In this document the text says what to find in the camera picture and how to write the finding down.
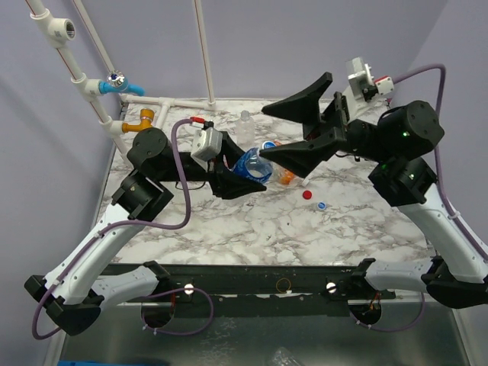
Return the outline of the clear bottle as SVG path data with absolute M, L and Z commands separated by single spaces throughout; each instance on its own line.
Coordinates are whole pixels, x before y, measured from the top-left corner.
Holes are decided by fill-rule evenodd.
M 255 145 L 255 121 L 246 110 L 241 112 L 236 122 L 236 141 L 238 146 L 245 151 Z

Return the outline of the red bottle cap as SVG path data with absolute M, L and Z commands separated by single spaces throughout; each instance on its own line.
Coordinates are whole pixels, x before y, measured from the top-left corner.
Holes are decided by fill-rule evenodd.
M 312 194 L 312 192 L 311 192 L 311 191 L 306 190 L 306 191 L 304 191 L 304 192 L 303 192 L 303 198 L 304 198 L 305 200 L 309 200 L 309 199 L 311 199 L 311 198 L 312 198 L 312 196 L 313 196 L 313 194 Z

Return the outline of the blue white bottle cap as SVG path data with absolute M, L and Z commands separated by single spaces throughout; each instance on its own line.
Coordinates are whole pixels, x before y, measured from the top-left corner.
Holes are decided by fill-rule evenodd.
M 319 202 L 319 203 L 317 204 L 317 209 L 318 209 L 318 210 L 324 211 L 326 208 L 327 208 L 327 204 L 326 204 L 326 203 L 324 203 L 324 202 Z

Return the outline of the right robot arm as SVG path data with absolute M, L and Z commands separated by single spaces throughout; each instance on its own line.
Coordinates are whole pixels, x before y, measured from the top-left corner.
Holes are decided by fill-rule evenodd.
M 424 160 L 444 136 L 438 115 L 425 101 L 394 108 L 372 124 L 357 118 L 346 97 L 335 93 L 319 106 L 332 75 L 262 108 L 265 115 L 299 123 L 300 142 L 263 149 L 262 156 L 295 175 L 307 177 L 337 152 L 375 162 L 369 179 L 377 193 L 406 215 L 437 251 L 417 262 L 365 259 L 354 270 L 352 293 L 361 299 L 377 291 L 427 293 L 439 303 L 464 309 L 487 302 L 487 250 L 459 216 L 448 211 L 438 191 L 440 178 Z

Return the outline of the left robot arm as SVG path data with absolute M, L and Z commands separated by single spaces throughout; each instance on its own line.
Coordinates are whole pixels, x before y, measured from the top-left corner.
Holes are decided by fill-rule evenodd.
M 42 311 L 58 330 L 77 336 L 109 307 L 144 297 L 163 300 L 173 290 L 174 283 L 171 275 L 155 261 L 123 274 L 105 275 L 103 271 L 144 227 L 156 225 L 155 218 L 174 197 L 164 187 L 167 181 L 181 183 L 185 216 L 180 223 L 160 225 L 162 230 L 179 230 L 188 223 L 190 181 L 208 182 L 213 195 L 223 200 L 265 191 L 263 184 L 243 178 L 225 166 L 225 161 L 236 162 L 243 154 L 225 134 L 223 148 L 210 159 L 210 170 L 205 170 L 189 153 L 178 151 L 175 134 L 166 136 L 155 127 L 139 132 L 127 154 L 133 171 L 121 182 L 101 219 L 57 267 L 48 274 L 32 275 L 26 280 L 24 287 L 37 302 L 31 326 L 34 338 L 43 338 L 37 330 Z

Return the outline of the blue label water bottle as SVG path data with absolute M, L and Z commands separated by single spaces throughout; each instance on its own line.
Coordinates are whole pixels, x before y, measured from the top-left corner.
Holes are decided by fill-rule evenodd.
M 274 174 L 274 166 L 271 161 L 261 156 L 260 150 L 276 146 L 276 143 L 270 140 L 260 146 L 253 146 L 238 159 L 231 171 L 240 177 L 267 184 Z

